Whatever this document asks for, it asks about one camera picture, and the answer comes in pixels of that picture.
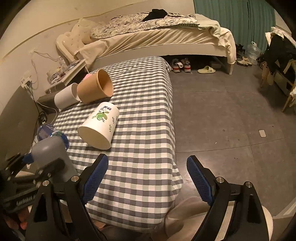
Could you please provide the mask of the grey plastic cup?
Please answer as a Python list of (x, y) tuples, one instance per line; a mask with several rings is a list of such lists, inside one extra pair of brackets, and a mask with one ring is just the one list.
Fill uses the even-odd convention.
[(39, 141), (32, 147), (31, 154), (37, 168), (41, 168), (58, 158), (64, 161), (64, 169), (49, 179), (52, 183), (67, 182), (72, 176), (78, 176), (67, 154), (64, 142), (59, 136), (52, 136)]

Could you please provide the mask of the blue transparent plastic cup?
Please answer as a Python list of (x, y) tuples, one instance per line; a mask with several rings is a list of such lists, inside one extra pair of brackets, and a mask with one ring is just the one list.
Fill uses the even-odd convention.
[(42, 124), (37, 131), (36, 149), (44, 151), (64, 151), (69, 148), (67, 136), (50, 124)]

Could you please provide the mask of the white cup green print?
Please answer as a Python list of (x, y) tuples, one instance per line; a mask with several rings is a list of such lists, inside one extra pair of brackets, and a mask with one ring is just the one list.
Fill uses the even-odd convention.
[(119, 119), (119, 109), (110, 102), (102, 102), (79, 126), (78, 135), (88, 145), (100, 149), (111, 148), (111, 141)]

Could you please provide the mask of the brown paper cup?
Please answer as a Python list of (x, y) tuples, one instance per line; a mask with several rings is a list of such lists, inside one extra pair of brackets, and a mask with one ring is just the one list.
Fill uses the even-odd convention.
[(112, 80), (104, 69), (99, 69), (78, 84), (77, 94), (83, 103), (110, 98), (113, 96)]

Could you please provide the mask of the beige trousers leg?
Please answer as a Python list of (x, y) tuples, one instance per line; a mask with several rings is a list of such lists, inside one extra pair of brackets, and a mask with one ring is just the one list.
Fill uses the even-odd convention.
[[(230, 222), (234, 201), (228, 203), (226, 214), (215, 240), (222, 240)], [(270, 212), (262, 206), (268, 229), (269, 240), (273, 234), (273, 218)], [(164, 221), (152, 232), (152, 240), (191, 240), (201, 226), (209, 205), (200, 197), (191, 196), (172, 208)]]

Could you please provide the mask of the grey white checkered tablecloth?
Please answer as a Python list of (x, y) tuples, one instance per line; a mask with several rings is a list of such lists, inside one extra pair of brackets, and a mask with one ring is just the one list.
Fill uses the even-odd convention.
[(182, 187), (175, 161), (170, 65), (143, 57), (105, 67), (119, 119), (108, 170), (86, 208), (91, 218), (138, 232), (163, 222)]

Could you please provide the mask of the white paper scrap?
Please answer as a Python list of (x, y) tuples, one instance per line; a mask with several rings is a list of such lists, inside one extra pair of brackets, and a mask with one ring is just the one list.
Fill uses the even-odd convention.
[(265, 130), (259, 130), (258, 132), (259, 132), (260, 137), (262, 137), (262, 138), (266, 137)]

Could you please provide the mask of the white bedside table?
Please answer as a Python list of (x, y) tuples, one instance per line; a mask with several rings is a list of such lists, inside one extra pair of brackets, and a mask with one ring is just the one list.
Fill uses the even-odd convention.
[(48, 89), (45, 90), (45, 93), (50, 94), (64, 89), (69, 84), (73, 83), (75, 77), (80, 73), (89, 73), (85, 59), (76, 61), (75, 65), (70, 67), (62, 77), (60, 77), (56, 82), (51, 84)]

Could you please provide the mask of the cream pillow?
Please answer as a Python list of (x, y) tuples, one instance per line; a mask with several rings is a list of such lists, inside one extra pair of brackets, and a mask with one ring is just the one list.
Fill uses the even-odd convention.
[(71, 30), (71, 37), (77, 37), (83, 44), (90, 44), (96, 39), (91, 37), (91, 31), (95, 27), (102, 27), (106, 25), (105, 22), (94, 22), (85, 18), (80, 18)]

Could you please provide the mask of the sneaker under bed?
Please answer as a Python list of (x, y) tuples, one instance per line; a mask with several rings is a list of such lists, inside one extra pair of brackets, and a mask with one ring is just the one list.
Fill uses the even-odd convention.
[(183, 68), (183, 64), (178, 59), (173, 59), (171, 62), (171, 67), (174, 73), (180, 73)]

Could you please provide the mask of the bed with beige sheet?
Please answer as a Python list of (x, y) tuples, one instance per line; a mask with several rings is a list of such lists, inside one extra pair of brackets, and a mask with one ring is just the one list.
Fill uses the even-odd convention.
[(134, 58), (166, 55), (210, 55), (225, 57), (228, 72), (236, 62), (236, 47), (230, 30), (200, 14), (192, 14), (198, 27), (173, 26), (138, 31), (83, 44), (71, 31), (59, 35), (57, 49), (69, 62), (86, 60), (87, 67), (99, 67)]

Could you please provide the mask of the floral patterned quilt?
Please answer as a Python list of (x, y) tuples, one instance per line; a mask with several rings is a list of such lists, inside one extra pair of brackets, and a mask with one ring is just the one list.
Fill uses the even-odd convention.
[(106, 25), (95, 26), (90, 31), (93, 39), (106, 39), (117, 35), (135, 33), (173, 26), (198, 27), (199, 23), (194, 15), (167, 13), (163, 18), (144, 20), (149, 13), (122, 15), (112, 18)]

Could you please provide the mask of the teal curtain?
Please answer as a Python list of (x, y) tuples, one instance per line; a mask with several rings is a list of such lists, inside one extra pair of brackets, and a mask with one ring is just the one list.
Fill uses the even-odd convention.
[(266, 1), (199, 0), (194, 1), (195, 12), (228, 28), (237, 45), (245, 48), (255, 42), (261, 51), (267, 47), (265, 33), (275, 26), (274, 8)]

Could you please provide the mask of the black garment on bed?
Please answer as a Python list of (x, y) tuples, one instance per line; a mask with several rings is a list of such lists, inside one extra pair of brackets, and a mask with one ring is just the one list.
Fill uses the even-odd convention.
[(154, 20), (154, 19), (163, 19), (168, 13), (164, 9), (152, 9), (149, 14), (142, 20), (143, 22)]

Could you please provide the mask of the white wall power strip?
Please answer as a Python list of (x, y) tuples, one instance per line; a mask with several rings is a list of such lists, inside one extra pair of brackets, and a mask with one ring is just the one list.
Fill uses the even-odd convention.
[(32, 84), (32, 73), (30, 70), (27, 70), (21, 78), (21, 87), (28, 90), (32, 87)]

